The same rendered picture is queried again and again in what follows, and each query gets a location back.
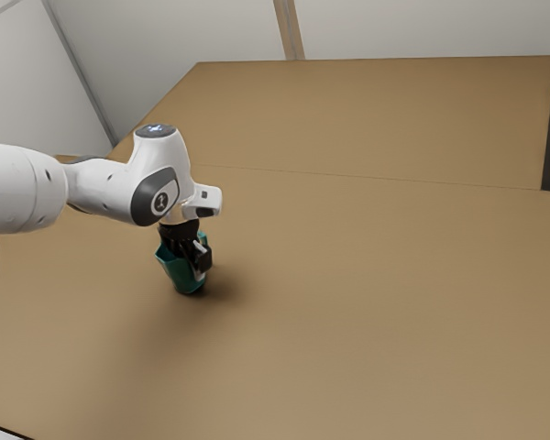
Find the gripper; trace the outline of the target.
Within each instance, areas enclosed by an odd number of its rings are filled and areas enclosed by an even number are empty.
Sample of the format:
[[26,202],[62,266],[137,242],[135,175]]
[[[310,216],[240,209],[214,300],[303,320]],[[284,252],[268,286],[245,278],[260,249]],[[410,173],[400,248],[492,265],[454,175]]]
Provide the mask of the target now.
[[158,231],[162,244],[169,251],[189,251],[192,249],[192,270],[194,278],[201,281],[212,268],[212,249],[198,240],[198,219],[178,225],[159,224]]

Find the teal faceted mug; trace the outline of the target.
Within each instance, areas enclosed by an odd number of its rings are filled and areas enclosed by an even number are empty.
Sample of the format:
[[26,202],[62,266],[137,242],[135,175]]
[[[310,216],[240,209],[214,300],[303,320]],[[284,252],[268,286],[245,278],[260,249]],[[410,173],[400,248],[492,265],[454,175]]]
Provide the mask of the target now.
[[[198,231],[198,240],[209,246],[207,235]],[[205,284],[205,278],[201,281],[195,279],[192,267],[193,249],[189,251],[169,251],[160,241],[155,252],[155,257],[166,275],[170,278],[174,289],[181,294],[193,294],[199,291]]]

